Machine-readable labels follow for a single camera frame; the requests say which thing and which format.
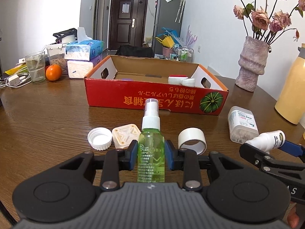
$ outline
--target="clear spray cap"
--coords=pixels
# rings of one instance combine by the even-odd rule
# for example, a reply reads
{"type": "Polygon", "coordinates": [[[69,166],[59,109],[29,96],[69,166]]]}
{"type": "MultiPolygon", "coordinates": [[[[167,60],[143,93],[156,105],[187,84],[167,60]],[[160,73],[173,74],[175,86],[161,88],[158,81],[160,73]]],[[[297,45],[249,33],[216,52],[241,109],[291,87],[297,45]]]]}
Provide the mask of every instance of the clear spray cap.
{"type": "Polygon", "coordinates": [[[142,130],[145,128],[155,128],[160,130],[159,102],[157,99],[149,98],[145,102],[142,130]]]}

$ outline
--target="vase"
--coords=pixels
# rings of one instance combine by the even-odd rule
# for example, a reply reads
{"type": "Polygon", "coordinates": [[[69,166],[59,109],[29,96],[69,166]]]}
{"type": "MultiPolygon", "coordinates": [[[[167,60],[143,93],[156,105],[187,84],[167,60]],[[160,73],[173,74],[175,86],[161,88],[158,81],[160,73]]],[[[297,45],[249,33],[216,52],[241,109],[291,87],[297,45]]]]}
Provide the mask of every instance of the vase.
{"type": "Polygon", "coordinates": [[[298,47],[282,92],[274,108],[287,121],[298,124],[305,112],[305,44],[298,47]]]}
{"type": "Polygon", "coordinates": [[[244,48],[238,64],[240,70],[235,84],[242,89],[254,92],[259,75],[265,73],[269,45],[261,40],[246,36],[244,48]]]}

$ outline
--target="red cardboard box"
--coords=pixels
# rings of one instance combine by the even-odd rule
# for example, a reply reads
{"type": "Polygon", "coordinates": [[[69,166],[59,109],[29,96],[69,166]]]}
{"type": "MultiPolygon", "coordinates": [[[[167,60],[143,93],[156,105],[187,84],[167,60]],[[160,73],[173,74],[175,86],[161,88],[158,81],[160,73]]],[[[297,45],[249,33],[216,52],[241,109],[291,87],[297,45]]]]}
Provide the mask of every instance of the red cardboard box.
{"type": "Polygon", "coordinates": [[[84,80],[88,104],[99,107],[144,109],[156,98],[159,109],[219,115],[229,93],[202,65],[162,59],[107,56],[84,80]],[[170,75],[195,78],[196,87],[170,85],[170,75]]]}

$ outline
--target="green bottle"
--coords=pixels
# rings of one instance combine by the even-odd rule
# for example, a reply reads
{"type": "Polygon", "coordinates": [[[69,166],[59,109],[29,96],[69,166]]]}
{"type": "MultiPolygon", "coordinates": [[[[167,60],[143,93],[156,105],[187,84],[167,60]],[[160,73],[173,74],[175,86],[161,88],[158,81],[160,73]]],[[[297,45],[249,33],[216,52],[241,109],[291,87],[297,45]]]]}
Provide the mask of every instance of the green bottle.
{"type": "Polygon", "coordinates": [[[138,140],[138,182],[164,183],[164,137],[160,133],[159,103],[147,99],[138,140]]]}

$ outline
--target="flower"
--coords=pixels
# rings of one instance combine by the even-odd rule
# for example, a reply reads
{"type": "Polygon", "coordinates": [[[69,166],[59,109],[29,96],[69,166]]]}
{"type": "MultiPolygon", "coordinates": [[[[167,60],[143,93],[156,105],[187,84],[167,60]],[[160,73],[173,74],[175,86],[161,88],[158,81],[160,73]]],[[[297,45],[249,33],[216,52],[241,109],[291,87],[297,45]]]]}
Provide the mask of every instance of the flower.
{"type": "Polygon", "coordinates": [[[270,25],[269,25],[269,28],[274,33],[283,30],[283,27],[282,27],[281,23],[277,20],[274,20],[273,22],[271,22],[270,25]]]}
{"type": "Polygon", "coordinates": [[[244,8],[241,8],[240,6],[235,5],[233,12],[235,14],[235,17],[237,17],[237,19],[243,20],[244,19],[244,8]]]}
{"type": "Polygon", "coordinates": [[[305,11],[305,0],[299,0],[299,9],[305,11]]]}
{"type": "Polygon", "coordinates": [[[251,17],[252,17],[252,24],[255,27],[258,27],[259,29],[265,31],[268,29],[270,20],[268,18],[267,13],[264,11],[262,7],[260,7],[260,10],[257,9],[257,11],[252,11],[251,17]]]}
{"type": "Polygon", "coordinates": [[[298,30],[296,30],[295,37],[293,38],[295,39],[294,41],[298,41],[298,39],[300,38],[300,33],[298,32],[298,30]]]}
{"type": "Polygon", "coordinates": [[[283,13],[283,11],[279,11],[274,13],[274,20],[279,21],[283,28],[289,27],[291,25],[291,19],[288,13],[283,13]]]}

